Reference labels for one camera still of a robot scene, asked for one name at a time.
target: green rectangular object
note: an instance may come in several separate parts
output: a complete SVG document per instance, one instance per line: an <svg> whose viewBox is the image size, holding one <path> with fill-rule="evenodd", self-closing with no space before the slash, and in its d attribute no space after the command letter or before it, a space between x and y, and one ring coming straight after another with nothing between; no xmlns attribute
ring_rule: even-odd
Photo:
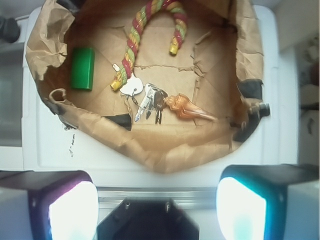
<svg viewBox="0 0 320 240"><path fill-rule="evenodd" d="M72 52L71 87L91 91L94 80L95 51L90 47L74 48Z"/></svg>

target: crumpled paper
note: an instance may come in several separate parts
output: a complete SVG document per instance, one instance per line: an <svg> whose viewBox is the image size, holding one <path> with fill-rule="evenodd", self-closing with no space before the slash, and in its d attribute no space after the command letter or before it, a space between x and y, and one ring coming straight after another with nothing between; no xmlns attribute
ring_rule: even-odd
<svg viewBox="0 0 320 240"><path fill-rule="evenodd" d="M248 109L258 102L244 99L237 84L261 80L263 74L260 34L249 0L181 2L188 32L177 56L169 55L175 22L170 14L157 13L143 32L134 74L168 95L183 93L218 121L179 119L167 107L161 125L155 125L152 113L127 131L104 117L134 116L138 110L109 84L115 75L112 65L121 63L132 20L146 0L87 0L75 18L47 0L27 43L26 59L38 92L57 106L61 119L159 173L193 168L235 151L240 144L233 141L237 129L230 120L247 121ZM91 92L70 87L75 47L95 50Z"/></svg>

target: orange carved figure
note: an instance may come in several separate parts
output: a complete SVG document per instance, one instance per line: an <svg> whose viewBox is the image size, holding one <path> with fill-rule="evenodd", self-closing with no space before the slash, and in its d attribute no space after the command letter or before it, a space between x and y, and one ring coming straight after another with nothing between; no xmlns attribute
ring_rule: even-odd
<svg viewBox="0 0 320 240"><path fill-rule="evenodd" d="M171 110L176 112L176 115L179 118L204 118L208 120L218 120L210 112L194 105L187 96L181 93L179 93L178 96L166 97L164 102L170 107Z"/></svg>

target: braided rope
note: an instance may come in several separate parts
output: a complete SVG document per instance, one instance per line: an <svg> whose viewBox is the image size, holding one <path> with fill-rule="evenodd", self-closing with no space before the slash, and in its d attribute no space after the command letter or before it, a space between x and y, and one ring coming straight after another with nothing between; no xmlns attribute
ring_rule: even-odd
<svg viewBox="0 0 320 240"><path fill-rule="evenodd" d="M178 49L181 48L187 33L187 15L182 4L177 0L149 1L146 6L137 12L135 19L132 21L124 58L122 64L119 66L120 70L116 73L113 82L110 84L114 91L118 90L122 85L125 85L128 79L131 78L145 26L152 15L161 10L171 12L176 23L174 36L170 44L170 54L176 55Z"/></svg>

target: bright light panel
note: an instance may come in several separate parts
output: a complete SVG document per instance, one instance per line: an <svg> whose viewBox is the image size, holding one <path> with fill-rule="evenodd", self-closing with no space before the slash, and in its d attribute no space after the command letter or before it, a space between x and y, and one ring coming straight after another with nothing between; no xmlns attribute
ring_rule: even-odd
<svg viewBox="0 0 320 240"><path fill-rule="evenodd" d="M227 240L263 240L267 202L233 177L223 178L216 193L220 229Z"/></svg>
<svg viewBox="0 0 320 240"><path fill-rule="evenodd" d="M49 206L52 239L93 239L98 214L96 186L89 181L80 182Z"/></svg>

